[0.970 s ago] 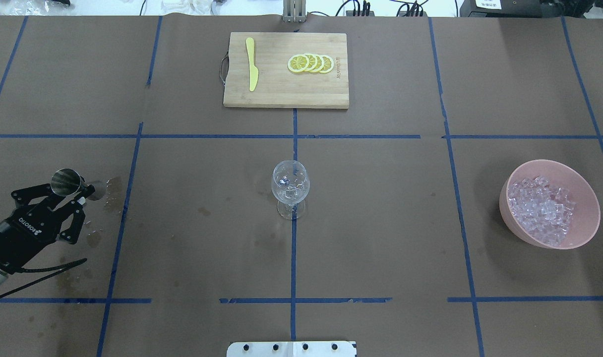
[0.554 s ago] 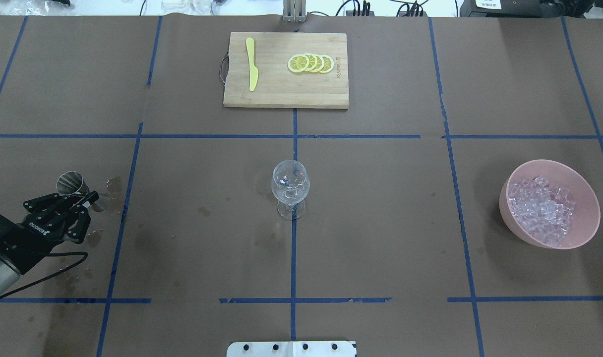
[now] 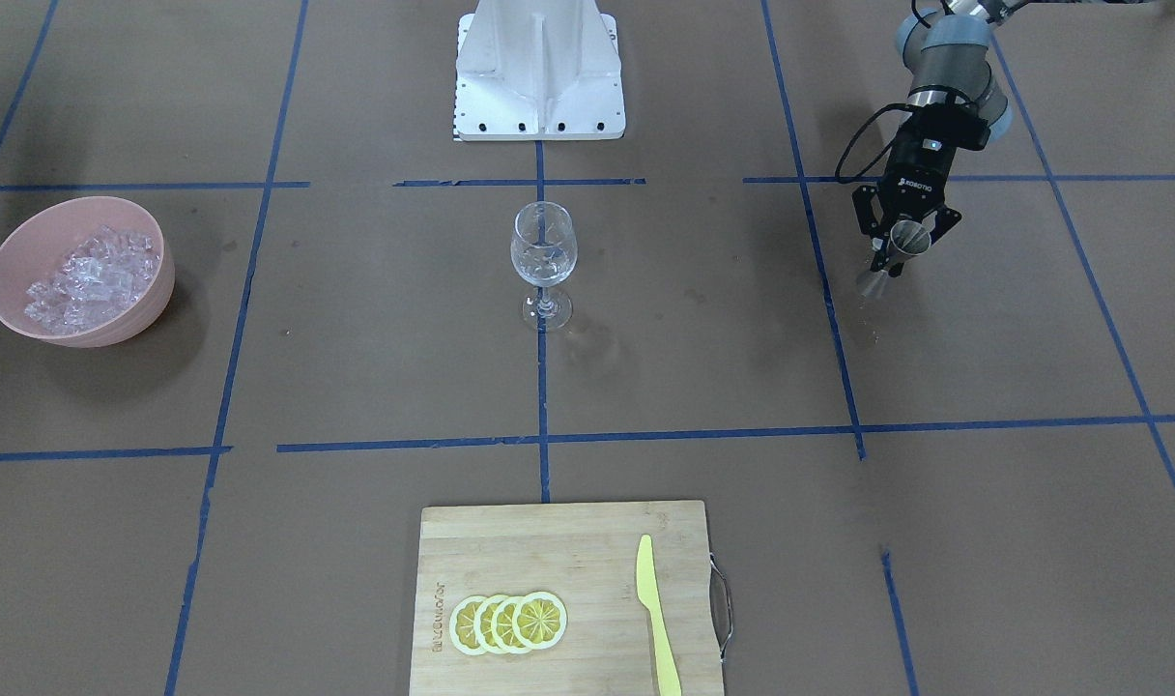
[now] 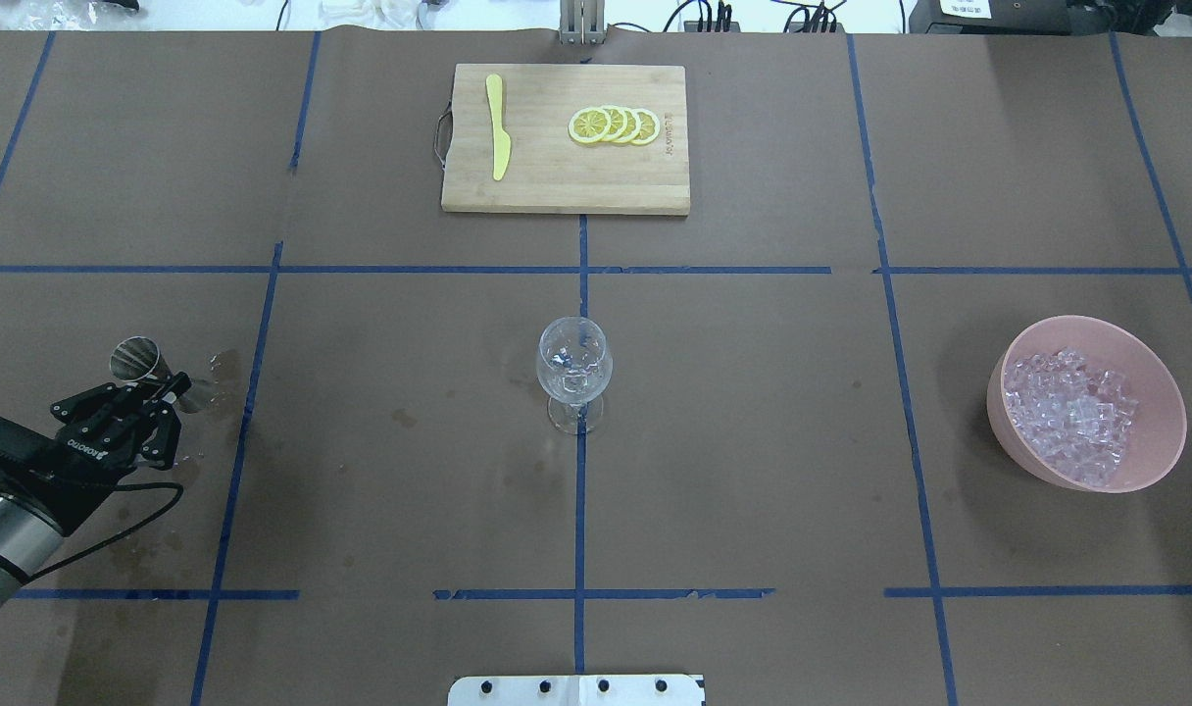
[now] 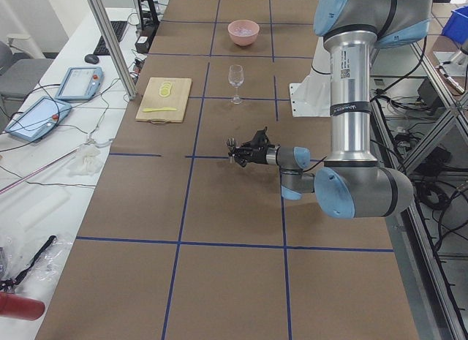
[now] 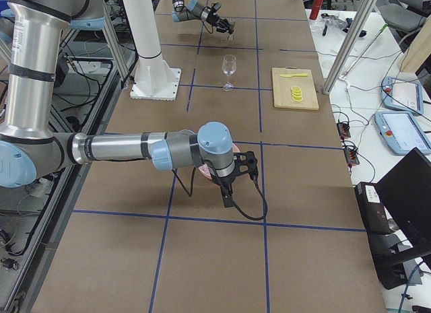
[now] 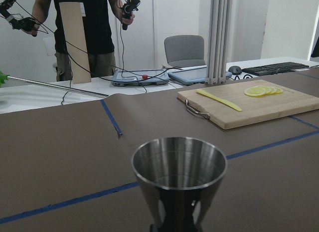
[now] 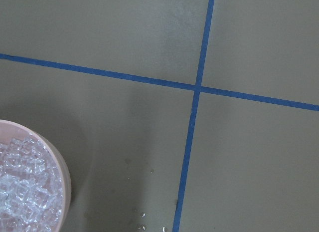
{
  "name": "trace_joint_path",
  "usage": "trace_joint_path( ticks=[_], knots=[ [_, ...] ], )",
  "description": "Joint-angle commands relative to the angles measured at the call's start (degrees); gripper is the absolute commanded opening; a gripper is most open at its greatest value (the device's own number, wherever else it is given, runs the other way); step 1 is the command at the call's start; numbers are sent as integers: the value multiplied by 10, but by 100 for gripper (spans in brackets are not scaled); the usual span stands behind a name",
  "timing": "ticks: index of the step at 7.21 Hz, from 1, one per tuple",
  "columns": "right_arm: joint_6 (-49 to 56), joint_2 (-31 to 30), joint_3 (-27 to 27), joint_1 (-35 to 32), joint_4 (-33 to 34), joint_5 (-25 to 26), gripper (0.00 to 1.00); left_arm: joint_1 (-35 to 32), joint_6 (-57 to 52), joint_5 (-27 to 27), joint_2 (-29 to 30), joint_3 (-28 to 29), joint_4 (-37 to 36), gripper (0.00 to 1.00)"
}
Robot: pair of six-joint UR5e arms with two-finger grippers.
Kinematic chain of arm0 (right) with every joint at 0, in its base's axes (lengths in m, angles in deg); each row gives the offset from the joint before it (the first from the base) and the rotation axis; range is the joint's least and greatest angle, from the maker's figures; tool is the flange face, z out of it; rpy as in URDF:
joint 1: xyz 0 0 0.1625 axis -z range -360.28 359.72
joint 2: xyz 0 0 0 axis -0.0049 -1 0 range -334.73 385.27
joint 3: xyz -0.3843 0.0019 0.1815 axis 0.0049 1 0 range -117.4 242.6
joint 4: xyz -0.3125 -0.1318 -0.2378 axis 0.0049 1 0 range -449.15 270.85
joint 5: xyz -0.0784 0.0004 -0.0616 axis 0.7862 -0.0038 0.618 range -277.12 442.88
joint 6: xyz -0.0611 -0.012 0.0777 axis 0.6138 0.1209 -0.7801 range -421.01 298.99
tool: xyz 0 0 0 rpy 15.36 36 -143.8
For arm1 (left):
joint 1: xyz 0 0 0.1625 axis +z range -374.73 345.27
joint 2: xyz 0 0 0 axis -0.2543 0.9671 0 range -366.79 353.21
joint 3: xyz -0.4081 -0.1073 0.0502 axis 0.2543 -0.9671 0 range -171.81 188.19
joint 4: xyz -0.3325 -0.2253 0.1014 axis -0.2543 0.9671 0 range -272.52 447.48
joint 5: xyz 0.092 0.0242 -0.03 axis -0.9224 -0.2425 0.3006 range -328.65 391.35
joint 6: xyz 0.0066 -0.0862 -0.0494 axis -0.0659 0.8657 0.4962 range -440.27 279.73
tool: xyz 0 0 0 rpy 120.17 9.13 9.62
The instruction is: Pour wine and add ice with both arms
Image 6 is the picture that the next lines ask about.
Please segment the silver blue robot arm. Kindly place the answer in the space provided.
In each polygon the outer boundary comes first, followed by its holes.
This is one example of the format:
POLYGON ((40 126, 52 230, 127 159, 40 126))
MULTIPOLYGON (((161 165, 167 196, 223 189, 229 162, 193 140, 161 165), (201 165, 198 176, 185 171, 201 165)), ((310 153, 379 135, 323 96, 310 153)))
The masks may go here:
MULTIPOLYGON (((174 21, 199 20, 218 32, 233 33, 234 24, 210 7, 190 0, 172 0, 174 21)), ((209 122, 198 133, 143 132, 107 134, 107 123, 97 129, 57 132, 48 127, 56 78, 61 32, 64 28, 101 30, 105 26, 104 0, 8 0, 14 14, 9 92, 1 123, 1 186, 16 188, 73 165, 91 162, 151 160, 158 170, 207 164, 220 187, 224 207, 233 207, 232 183, 239 159, 232 151, 226 125, 209 122)), ((152 0, 123 0, 134 37, 137 70, 131 97, 173 101, 181 70, 162 57, 152 0)))
POLYGON ((185 0, 172 0, 172 6, 174 22, 199 20, 210 34, 213 33, 214 28, 217 32, 227 33, 229 36, 234 33, 235 23, 218 15, 218 11, 222 7, 219 2, 208 6, 201 4, 198 0, 190 0, 187 5, 185 0))

